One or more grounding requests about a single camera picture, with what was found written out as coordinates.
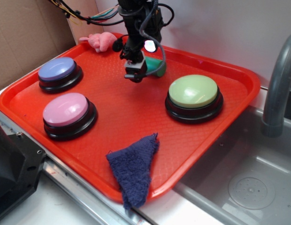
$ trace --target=red tray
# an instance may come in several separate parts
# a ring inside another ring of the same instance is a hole
[[[95,188],[118,202],[122,202],[122,195],[106,154],[157,132],[160,148],[153,159],[148,195],[148,200],[154,199],[176,184],[260,89],[257,76],[247,69],[168,47],[165,51],[165,75],[148,77],[141,83],[124,79],[125,62],[112,50],[96,53],[82,43],[60,55],[73,58],[84,72],[83,80],[64,93],[85,95],[99,112],[95,126],[77,139],[56,142],[46,136],[43,109],[61,93],[41,91],[38,69],[0,95],[0,110]],[[148,56],[160,58],[161,54]],[[170,84],[190,74],[211,77],[223,94],[223,110],[209,122],[186,125],[166,113],[164,100]]]

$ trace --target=pink stuffed toy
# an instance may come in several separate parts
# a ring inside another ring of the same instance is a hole
[[[97,53],[107,51],[116,40],[116,36],[109,32],[90,34],[88,37],[79,38],[79,41],[88,41],[90,46],[94,48]]]

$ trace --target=cardboard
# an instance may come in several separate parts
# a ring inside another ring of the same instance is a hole
[[[76,2],[84,7],[75,9],[97,13],[94,0]],[[77,40],[102,29],[69,24],[61,10],[47,0],[0,1],[0,90],[73,47],[73,34]]]

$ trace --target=dish towel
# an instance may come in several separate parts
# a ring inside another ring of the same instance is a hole
[[[157,135],[146,136],[125,149],[106,155],[113,175],[121,186],[126,210],[138,208],[146,202],[151,183],[151,162],[159,148]]]

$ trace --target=metal sink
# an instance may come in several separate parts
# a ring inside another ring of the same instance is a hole
[[[291,122],[268,138],[262,113],[248,107],[174,188],[226,225],[291,225]]]

